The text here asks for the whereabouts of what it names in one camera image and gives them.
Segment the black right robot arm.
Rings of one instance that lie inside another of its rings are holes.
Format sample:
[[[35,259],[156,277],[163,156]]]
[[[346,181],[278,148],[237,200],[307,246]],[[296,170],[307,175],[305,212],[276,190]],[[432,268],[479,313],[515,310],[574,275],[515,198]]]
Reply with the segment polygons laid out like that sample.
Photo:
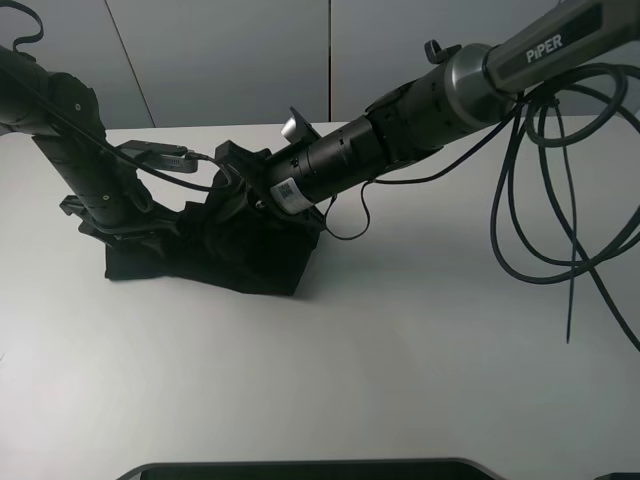
[[[294,114],[283,128],[286,148],[250,152],[227,141],[215,160],[265,206],[296,215],[498,124],[526,89],[557,85],[580,65],[638,37],[638,2],[566,1],[496,47],[442,49],[428,42],[434,69],[324,137]]]

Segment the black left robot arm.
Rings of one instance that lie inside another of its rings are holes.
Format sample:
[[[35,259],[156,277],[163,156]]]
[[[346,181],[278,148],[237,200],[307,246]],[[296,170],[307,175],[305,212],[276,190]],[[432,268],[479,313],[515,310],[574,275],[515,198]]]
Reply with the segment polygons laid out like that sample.
[[[94,91],[1,49],[1,125],[31,137],[71,189],[60,207],[80,233],[108,246],[176,232],[177,214],[155,202],[137,167],[106,141]]]

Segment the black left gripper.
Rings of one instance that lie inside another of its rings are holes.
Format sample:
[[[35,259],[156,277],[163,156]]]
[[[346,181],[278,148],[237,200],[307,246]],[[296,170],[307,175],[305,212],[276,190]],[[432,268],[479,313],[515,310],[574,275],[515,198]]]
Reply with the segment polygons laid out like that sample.
[[[173,229],[173,211],[155,202],[135,176],[63,172],[72,193],[60,203],[80,219],[78,231],[107,245],[145,241]]]

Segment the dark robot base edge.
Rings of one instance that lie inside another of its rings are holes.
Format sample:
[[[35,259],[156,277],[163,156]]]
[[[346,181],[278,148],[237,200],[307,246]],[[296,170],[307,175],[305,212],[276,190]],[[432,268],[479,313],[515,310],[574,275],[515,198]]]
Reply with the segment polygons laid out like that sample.
[[[376,459],[160,462],[135,467],[123,479],[498,479],[466,459]]]

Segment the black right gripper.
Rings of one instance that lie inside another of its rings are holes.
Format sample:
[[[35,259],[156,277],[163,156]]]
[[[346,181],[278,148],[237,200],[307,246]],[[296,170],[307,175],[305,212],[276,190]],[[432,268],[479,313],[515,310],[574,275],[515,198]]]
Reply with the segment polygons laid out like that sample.
[[[214,160],[219,167],[224,167],[241,179],[248,203],[254,210],[279,215],[280,208],[268,186],[270,156],[269,149],[250,151],[232,141],[226,141],[216,147]]]

